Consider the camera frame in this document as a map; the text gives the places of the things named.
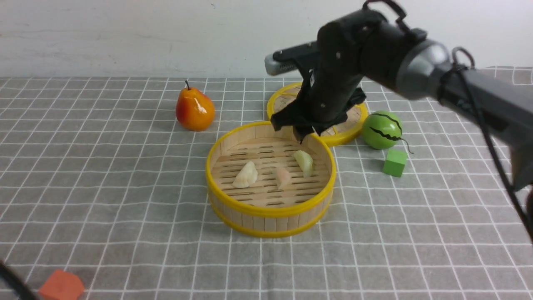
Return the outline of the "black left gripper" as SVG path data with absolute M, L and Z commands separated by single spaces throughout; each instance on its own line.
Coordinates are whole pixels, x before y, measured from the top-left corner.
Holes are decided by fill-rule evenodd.
M 358 87 L 362 80 L 358 61 L 360 32 L 365 25 L 365 21 L 336 20 L 319 29 L 318 65 L 306 78 L 302 77 L 296 99 L 272 114 L 274 131 L 292 127 L 295 139 L 302 144 L 307 135 L 321 135 L 345 122 L 347 112 L 365 100 Z

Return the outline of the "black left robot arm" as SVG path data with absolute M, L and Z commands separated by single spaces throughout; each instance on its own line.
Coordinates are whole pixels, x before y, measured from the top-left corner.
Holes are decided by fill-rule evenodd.
M 456 62 L 455 48 L 427 38 L 405 24 L 405 11 L 396 2 L 389 23 L 366 1 L 361 9 L 323 25 L 315 41 L 276 51 L 265 57 L 270 76 L 298 70 L 303 78 L 296 101 L 272 115 L 276 131 L 293 127 L 298 141 L 321 134 L 348 118 L 348 111 L 365 101 L 359 88 L 369 78 L 405 99 L 433 98 L 441 105 L 482 126 L 511 150 L 512 188 L 532 184 L 532 97 L 520 88 Z

